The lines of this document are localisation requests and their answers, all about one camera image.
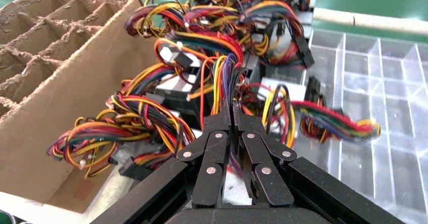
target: yellow wire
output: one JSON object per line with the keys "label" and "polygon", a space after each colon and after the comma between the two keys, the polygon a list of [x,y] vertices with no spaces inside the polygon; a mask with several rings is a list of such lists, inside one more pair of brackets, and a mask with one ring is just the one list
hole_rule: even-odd
{"label": "yellow wire", "polygon": [[[204,87],[204,89],[203,89],[203,93],[204,94],[207,94],[207,93],[210,93],[210,92],[212,92],[214,90],[214,85],[209,85],[208,87]],[[200,88],[199,88],[199,91],[196,91],[195,93],[193,93],[193,94],[189,94],[188,95],[188,99],[190,99],[190,100],[192,100],[192,99],[196,99],[196,98],[199,98],[201,96],[201,92],[200,92]]]}
{"label": "yellow wire", "polygon": [[165,135],[164,131],[158,127],[157,125],[155,125],[157,131],[159,132],[160,137],[162,138],[162,140],[164,141],[164,144],[167,146],[167,148],[171,151],[174,152],[174,148],[172,147],[170,141],[168,140],[168,137]]}
{"label": "yellow wire", "polygon": [[[116,143],[116,142],[114,142],[114,143],[112,144],[111,149],[110,149],[106,154],[104,154],[101,158],[99,158],[99,159],[97,159],[97,160],[95,160],[95,161],[91,162],[90,164],[86,164],[86,165],[84,166],[84,168],[88,168],[88,167],[95,166],[95,165],[99,164],[100,162],[102,162],[102,161],[106,160],[106,159],[107,159],[107,158],[108,158],[108,157],[113,153],[113,151],[115,150],[116,146],[117,146],[117,143]],[[69,161],[70,161],[70,164],[71,164],[71,165],[73,165],[73,166],[75,166],[75,167],[80,167],[80,164],[76,163],[76,162],[72,159],[71,154],[70,154],[70,152],[69,152],[69,151],[66,151],[66,155],[67,155],[67,157],[68,157],[68,159],[69,159]]]}
{"label": "yellow wire", "polygon": [[117,112],[116,112],[115,110],[112,110],[112,109],[105,109],[105,110],[101,111],[101,112],[96,116],[96,119],[97,119],[97,120],[99,120],[99,119],[101,119],[103,116],[105,116],[105,115],[107,115],[107,114],[110,114],[110,113],[112,113],[112,114],[117,114]]}
{"label": "yellow wire", "polygon": [[193,6],[191,8],[192,10],[196,10],[196,9],[220,9],[220,10],[226,10],[226,11],[231,11],[231,12],[238,12],[237,9],[234,9],[232,7],[228,7],[228,6]]}
{"label": "yellow wire", "polygon": [[246,34],[238,43],[239,45],[243,44],[246,40],[250,38],[250,34]]}
{"label": "yellow wire", "polygon": [[214,27],[220,26],[224,22],[231,21],[231,20],[237,20],[237,19],[238,19],[237,16],[223,16],[223,17],[220,17],[219,19],[217,19],[216,21],[214,21],[214,23],[212,23],[210,26],[208,26],[208,28],[212,29]]}
{"label": "yellow wire", "polygon": [[216,71],[214,73],[214,104],[212,106],[213,115],[219,113],[219,109],[220,109],[220,89],[218,89],[218,85],[219,85],[218,80],[219,80],[220,70],[223,67],[223,63],[225,62],[226,58],[227,57],[223,55],[219,57],[216,63]]}
{"label": "yellow wire", "polygon": [[85,118],[83,118],[83,117],[79,117],[79,118],[77,118],[77,119],[74,121],[74,126],[76,127],[76,126],[78,125],[79,121],[81,121],[81,120],[86,120],[86,119],[85,119]]}
{"label": "yellow wire", "polygon": [[90,177],[90,178],[95,177],[95,176],[97,176],[97,175],[101,174],[102,172],[104,172],[104,171],[105,171],[106,169],[108,169],[110,166],[111,166],[111,164],[108,164],[108,165],[106,165],[105,167],[103,167],[102,169],[97,170],[95,173],[91,173],[91,174],[89,174],[89,175],[88,175],[88,177]]}

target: wire connector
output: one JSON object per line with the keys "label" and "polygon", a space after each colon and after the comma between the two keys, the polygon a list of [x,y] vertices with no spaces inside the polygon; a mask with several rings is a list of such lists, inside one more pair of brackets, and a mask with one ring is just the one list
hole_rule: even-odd
{"label": "wire connector", "polygon": [[305,101],[318,103],[318,100],[322,96],[323,95],[321,94],[321,83],[316,77],[311,76],[306,86]]}
{"label": "wire connector", "polygon": [[304,36],[298,36],[294,39],[294,41],[297,44],[297,47],[299,49],[300,57],[303,61],[303,66],[308,69],[310,68],[314,63],[315,60],[313,59],[312,53],[309,49],[309,45],[305,39]]}
{"label": "wire connector", "polygon": [[177,49],[178,49],[179,51],[183,50],[183,43],[182,43],[182,42],[177,41]]}
{"label": "wire connector", "polygon": [[119,174],[135,180],[144,180],[149,176],[153,170],[146,168],[143,165],[135,164],[131,159],[119,169]]}
{"label": "wire connector", "polygon": [[85,168],[86,161],[84,159],[81,159],[79,162],[79,169],[82,170]]}
{"label": "wire connector", "polygon": [[193,60],[187,55],[185,55],[183,52],[179,52],[175,56],[174,61],[179,64],[184,70],[188,70],[193,62]]}

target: white connector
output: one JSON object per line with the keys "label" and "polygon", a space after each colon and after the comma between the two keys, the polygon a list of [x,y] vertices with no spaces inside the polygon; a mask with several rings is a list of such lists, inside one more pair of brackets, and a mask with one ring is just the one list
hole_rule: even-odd
{"label": "white connector", "polygon": [[177,41],[177,49],[178,49],[179,51],[183,50],[183,43],[182,43],[182,42]]}
{"label": "white connector", "polygon": [[84,159],[82,159],[82,160],[80,160],[79,164],[80,164],[79,169],[82,170],[85,168],[86,161]]}
{"label": "white connector", "polygon": [[107,106],[107,108],[109,108],[109,109],[114,109],[115,108],[115,106],[112,104],[112,103],[105,103],[105,105]]}

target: red wire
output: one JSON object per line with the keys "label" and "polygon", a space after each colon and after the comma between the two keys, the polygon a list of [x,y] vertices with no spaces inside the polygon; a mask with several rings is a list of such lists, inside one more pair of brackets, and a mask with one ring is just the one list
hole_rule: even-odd
{"label": "red wire", "polygon": [[149,105],[148,104],[146,104],[145,106],[144,106],[144,124],[146,125],[146,127],[149,129],[150,128],[150,125],[149,125],[149,123],[148,123],[148,108],[149,108]]}
{"label": "red wire", "polygon": [[203,61],[203,63],[202,63],[202,66],[201,66],[202,67],[202,69],[201,69],[201,83],[200,83],[201,96],[200,96],[200,108],[199,108],[199,121],[200,121],[200,124],[201,124],[201,130],[203,130],[203,87],[204,87],[204,85],[203,85],[203,77],[205,75],[206,64],[208,64],[208,61],[210,59],[212,59],[212,57],[205,59]]}
{"label": "red wire", "polygon": [[282,108],[282,111],[284,112],[284,118],[285,118],[284,132],[283,132],[282,137],[281,137],[281,143],[285,144],[285,140],[286,140],[287,132],[288,132],[288,129],[287,129],[288,128],[288,115],[287,115],[287,110],[285,108],[285,103],[283,100],[281,101],[281,108]]}
{"label": "red wire", "polygon": [[373,130],[373,126],[358,126],[354,122],[350,121],[349,118],[347,118],[347,117],[345,117],[343,115],[340,115],[340,114],[338,114],[337,112],[335,112],[335,111],[333,111],[331,109],[328,109],[328,108],[325,108],[325,107],[323,107],[321,105],[318,105],[318,104],[316,104],[314,102],[310,102],[310,101],[292,101],[291,104],[293,106],[296,106],[296,107],[315,108],[315,109],[317,109],[319,111],[322,111],[322,112],[324,112],[324,113],[326,113],[326,114],[328,114],[328,115],[330,115],[330,116],[332,116],[334,118],[337,118],[338,120],[340,120],[341,122],[343,122],[344,124],[346,124],[348,127],[352,128],[352,129],[354,129],[356,131],[359,131],[359,132],[371,132]]}

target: black wire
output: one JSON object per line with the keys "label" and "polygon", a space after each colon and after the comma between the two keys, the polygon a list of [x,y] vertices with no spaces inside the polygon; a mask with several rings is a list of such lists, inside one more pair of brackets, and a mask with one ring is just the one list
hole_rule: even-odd
{"label": "black wire", "polygon": [[239,4],[239,7],[241,8],[241,11],[238,11],[239,14],[243,14],[244,13],[244,7],[242,6],[241,2],[239,0],[236,0]]}
{"label": "black wire", "polygon": [[181,125],[181,123],[179,123],[177,145],[175,146],[175,149],[174,149],[174,157],[175,158],[177,158],[178,147],[182,144],[182,142],[183,142],[183,126]]}
{"label": "black wire", "polygon": [[229,105],[230,107],[232,107],[232,101],[233,101],[233,96],[235,95],[235,90],[236,90],[236,84],[239,81],[239,77],[246,71],[247,69],[245,68],[239,68],[237,71],[235,71],[234,73],[234,77],[232,79],[231,84],[229,85]]}
{"label": "black wire", "polygon": [[274,93],[274,97],[272,99],[271,105],[269,106],[269,112],[267,114],[267,125],[266,125],[266,133],[270,134],[271,133],[271,122],[272,122],[272,117],[274,116],[274,108],[278,99],[278,94],[280,92],[281,86],[279,85],[276,89],[275,89],[275,93]]}

